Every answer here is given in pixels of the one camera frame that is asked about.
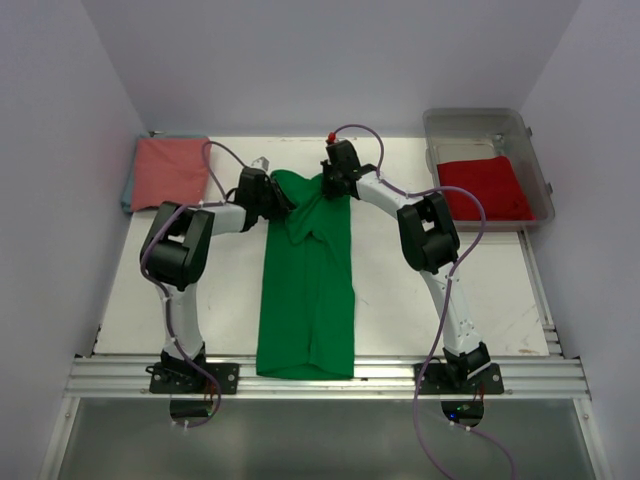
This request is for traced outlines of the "green polo shirt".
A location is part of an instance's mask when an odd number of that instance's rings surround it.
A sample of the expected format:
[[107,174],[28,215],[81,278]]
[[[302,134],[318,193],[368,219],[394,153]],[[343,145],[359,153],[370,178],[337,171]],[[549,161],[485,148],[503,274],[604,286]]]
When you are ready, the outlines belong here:
[[321,176],[273,174],[295,209],[271,221],[265,247],[256,372],[287,380],[354,375],[351,206],[329,200]]

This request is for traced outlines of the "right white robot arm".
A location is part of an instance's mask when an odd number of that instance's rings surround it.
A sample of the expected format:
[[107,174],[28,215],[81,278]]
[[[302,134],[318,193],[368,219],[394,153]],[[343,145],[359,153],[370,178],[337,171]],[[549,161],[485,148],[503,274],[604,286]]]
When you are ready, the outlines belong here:
[[471,319],[457,272],[460,239],[446,198],[438,191],[416,197],[402,193],[371,164],[362,164],[353,144],[330,134],[322,165],[322,194],[350,196],[377,207],[397,221],[401,251],[418,272],[440,316],[446,362],[441,365],[451,389],[468,392],[490,363],[488,348]]

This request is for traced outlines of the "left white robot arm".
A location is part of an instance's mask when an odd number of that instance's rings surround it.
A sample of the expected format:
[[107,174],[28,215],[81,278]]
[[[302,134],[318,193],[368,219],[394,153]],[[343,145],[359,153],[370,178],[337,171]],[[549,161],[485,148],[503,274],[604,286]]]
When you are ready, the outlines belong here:
[[211,239],[244,233],[257,220],[281,220],[294,210],[273,174],[244,168],[230,200],[199,205],[165,201],[158,207],[140,252],[143,277],[159,291],[165,315],[160,365],[185,392],[208,379],[199,328],[197,285],[207,266]]

